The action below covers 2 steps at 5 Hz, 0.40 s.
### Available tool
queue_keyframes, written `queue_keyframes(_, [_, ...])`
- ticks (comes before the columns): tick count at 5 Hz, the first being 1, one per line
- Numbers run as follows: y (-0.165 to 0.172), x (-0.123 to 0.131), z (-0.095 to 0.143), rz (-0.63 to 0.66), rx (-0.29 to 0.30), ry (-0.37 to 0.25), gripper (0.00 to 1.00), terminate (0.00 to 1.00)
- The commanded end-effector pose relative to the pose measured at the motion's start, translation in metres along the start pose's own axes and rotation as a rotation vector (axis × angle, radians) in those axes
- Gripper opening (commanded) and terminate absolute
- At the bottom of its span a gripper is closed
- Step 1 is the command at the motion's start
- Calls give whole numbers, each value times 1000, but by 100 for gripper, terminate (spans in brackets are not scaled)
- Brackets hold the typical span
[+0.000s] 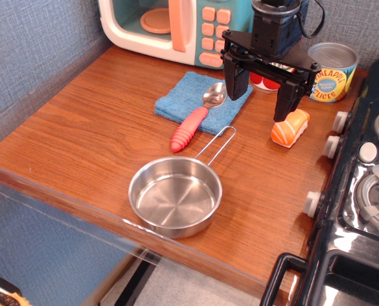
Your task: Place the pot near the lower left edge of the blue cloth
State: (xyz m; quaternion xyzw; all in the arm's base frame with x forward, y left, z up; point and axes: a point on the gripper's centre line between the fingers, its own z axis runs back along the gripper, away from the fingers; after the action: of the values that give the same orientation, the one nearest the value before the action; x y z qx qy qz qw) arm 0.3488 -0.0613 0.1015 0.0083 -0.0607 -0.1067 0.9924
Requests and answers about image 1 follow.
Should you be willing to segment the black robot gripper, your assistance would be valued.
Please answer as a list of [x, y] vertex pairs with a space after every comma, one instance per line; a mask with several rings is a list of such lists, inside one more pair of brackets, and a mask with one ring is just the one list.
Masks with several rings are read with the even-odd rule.
[[[227, 95], [231, 100], [242, 97], [250, 73], [262, 75], [280, 84], [275, 107], [275, 122], [284, 121], [294, 112], [301, 99], [310, 95], [320, 65], [304, 53], [302, 37], [313, 38], [305, 29], [306, 12], [255, 12], [250, 32], [226, 30], [222, 50]], [[271, 63], [295, 68], [287, 72]]]

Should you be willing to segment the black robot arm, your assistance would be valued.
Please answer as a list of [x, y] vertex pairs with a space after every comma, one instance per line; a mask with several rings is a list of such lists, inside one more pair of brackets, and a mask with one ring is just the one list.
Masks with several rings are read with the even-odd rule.
[[251, 73], [280, 84], [274, 120], [281, 122], [309, 96], [321, 66], [300, 47], [301, 38], [312, 39], [322, 30], [308, 34], [304, 28], [308, 1], [252, 1], [254, 12], [249, 32], [224, 31], [221, 51], [227, 94], [242, 97]]

